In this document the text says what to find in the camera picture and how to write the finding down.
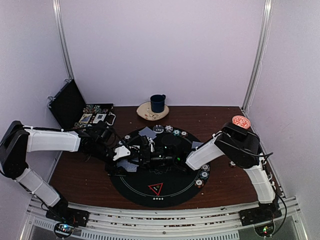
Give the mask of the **blue playing card deck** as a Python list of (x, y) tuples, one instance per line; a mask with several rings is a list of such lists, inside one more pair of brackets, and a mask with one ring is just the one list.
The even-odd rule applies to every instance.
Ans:
[(117, 162), (118, 167), (123, 167), (129, 173), (135, 173), (138, 170), (138, 165), (134, 163), (130, 163), (127, 160), (122, 160)]

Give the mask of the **dealt card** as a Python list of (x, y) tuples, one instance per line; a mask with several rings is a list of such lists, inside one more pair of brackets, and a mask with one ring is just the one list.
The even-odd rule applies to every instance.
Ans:
[(147, 136), (147, 134), (153, 134), (154, 132), (149, 127), (145, 127), (142, 130), (140, 130), (138, 133), (140, 136)]

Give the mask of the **red triangle all-in marker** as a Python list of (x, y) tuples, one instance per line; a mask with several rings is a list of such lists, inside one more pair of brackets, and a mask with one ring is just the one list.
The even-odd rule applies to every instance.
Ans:
[(152, 191), (155, 193), (156, 196), (159, 196), (159, 195), (161, 194), (163, 185), (164, 185), (164, 183), (161, 182), (161, 183), (156, 183), (156, 184), (148, 185), (148, 188), (149, 188), (150, 190), (152, 190)]

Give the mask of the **green chips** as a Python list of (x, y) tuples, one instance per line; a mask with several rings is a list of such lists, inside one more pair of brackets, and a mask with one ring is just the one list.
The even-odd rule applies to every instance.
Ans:
[(172, 133), (174, 136), (179, 136), (181, 134), (181, 131), (178, 129), (175, 129)]

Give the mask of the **green fifty poker chip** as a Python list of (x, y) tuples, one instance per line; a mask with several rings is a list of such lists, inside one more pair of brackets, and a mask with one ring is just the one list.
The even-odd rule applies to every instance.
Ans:
[(200, 172), (199, 176), (202, 180), (207, 180), (209, 178), (209, 173), (207, 171), (203, 170)]

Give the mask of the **blue ten poker chip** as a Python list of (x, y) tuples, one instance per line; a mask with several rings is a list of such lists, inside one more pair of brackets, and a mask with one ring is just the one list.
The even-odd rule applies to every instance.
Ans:
[(210, 170), (210, 166), (208, 164), (205, 164), (205, 165), (202, 166), (202, 169), (204, 171), (209, 171)]

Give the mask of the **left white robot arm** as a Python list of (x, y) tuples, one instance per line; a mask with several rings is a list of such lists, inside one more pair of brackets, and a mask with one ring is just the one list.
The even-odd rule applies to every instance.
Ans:
[(138, 150), (126, 143), (111, 147), (110, 136), (116, 131), (106, 123), (80, 128), (62, 129), (35, 127), (14, 120), (0, 141), (2, 174), (30, 191), (52, 211), (61, 222), (72, 218), (66, 198), (43, 178), (41, 157), (58, 152), (84, 153), (105, 162), (107, 170), (117, 174), (117, 162), (136, 157)]

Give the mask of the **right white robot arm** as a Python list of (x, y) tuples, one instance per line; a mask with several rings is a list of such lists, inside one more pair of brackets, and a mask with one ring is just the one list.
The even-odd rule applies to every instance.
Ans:
[(190, 151), (183, 149), (181, 140), (173, 133), (162, 137), (159, 148), (143, 136), (139, 149), (139, 161), (144, 168), (175, 166), (183, 172), (199, 170), (221, 156), (247, 173), (258, 197), (256, 216), (261, 221), (268, 220), (279, 210), (279, 195), (266, 168), (270, 154), (260, 152), (260, 138), (255, 133), (228, 122)]

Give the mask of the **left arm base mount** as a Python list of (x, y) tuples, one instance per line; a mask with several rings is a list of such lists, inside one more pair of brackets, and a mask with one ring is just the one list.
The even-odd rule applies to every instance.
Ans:
[(68, 208), (65, 216), (59, 216), (52, 211), (46, 212), (46, 217), (57, 221), (53, 227), (54, 234), (61, 239), (70, 237), (78, 227), (86, 227), (90, 213), (85, 210)]

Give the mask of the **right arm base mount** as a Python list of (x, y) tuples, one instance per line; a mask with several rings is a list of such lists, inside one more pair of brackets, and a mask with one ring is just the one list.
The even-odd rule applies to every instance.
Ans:
[(272, 212), (271, 210), (261, 210), (258, 207), (239, 212), (242, 226), (253, 225), (255, 233), (262, 238), (270, 238), (274, 235), (276, 232), (274, 220), (281, 216), (280, 210)]

